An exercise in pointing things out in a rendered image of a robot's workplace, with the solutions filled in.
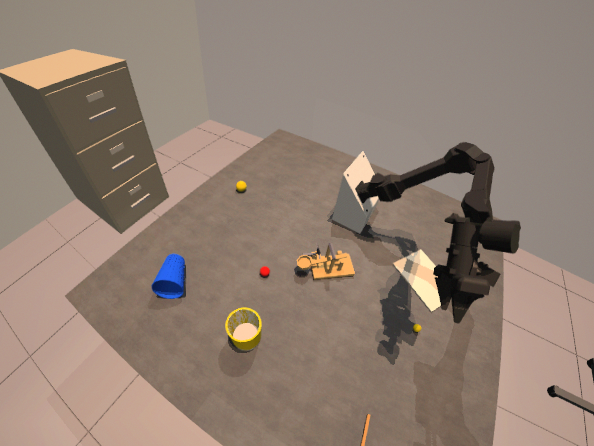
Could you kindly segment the orange thin rod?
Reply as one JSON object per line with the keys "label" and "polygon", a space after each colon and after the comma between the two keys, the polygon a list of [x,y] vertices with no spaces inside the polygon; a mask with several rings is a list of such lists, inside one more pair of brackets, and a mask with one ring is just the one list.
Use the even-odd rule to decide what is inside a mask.
{"label": "orange thin rod", "polygon": [[370,414],[367,414],[366,422],[365,422],[365,425],[364,425],[362,442],[361,442],[360,446],[365,446],[366,433],[367,433],[368,426],[369,426],[369,419],[370,419]]}

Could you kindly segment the cream flat rectangular panel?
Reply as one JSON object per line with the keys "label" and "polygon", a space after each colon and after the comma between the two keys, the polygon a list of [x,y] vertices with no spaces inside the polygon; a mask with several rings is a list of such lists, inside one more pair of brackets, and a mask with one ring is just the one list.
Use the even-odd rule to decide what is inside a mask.
{"label": "cream flat rectangular panel", "polygon": [[436,266],[421,250],[397,261],[393,266],[422,300],[422,303],[426,305],[426,308],[430,310],[430,313],[441,306],[435,283],[435,277],[438,276],[433,275]]}

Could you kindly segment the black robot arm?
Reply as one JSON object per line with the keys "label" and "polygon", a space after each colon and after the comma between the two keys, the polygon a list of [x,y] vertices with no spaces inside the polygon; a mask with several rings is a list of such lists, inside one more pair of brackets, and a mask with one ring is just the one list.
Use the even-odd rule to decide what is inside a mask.
{"label": "black robot arm", "polygon": [[[465,217],[452,213],[444,220],[453,224],[451,243],[476,248],[479,242],[487,250],[516,253],[519,248],[520,221],[493,219],[489,197],[494,165],[491,156],[474,144],[461,142],[441,159],[403,175],[384,176],[378,172],[370,182],[364,183],[362,180],[355,190],[362,203],[371,197],[378,197],[381,202],[392,202],[401,198],[406,188],[450,172],[474,175],[472,188],[461,203]],[[470,276],[484,278],[494,287],[500,275],[488,268],[488,264],[478,263],[478,256],[473,258]]]}

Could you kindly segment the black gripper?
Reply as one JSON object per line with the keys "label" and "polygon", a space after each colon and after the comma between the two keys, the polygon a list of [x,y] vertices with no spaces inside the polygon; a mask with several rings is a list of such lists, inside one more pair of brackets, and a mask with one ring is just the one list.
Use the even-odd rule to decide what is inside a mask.
{"label": "black gripper", "polygon": [[473,258],[480,256],[477,248],[450,244],[446,247],[449,253],[447,266],[437,265],[434,267],[433,275],[437,285],[441,309],[447,310],[452,298],[454,322],[460,321],[467,313],[473,301],[489,296],[490,283],[486,279],[477,276],[470,276]]}

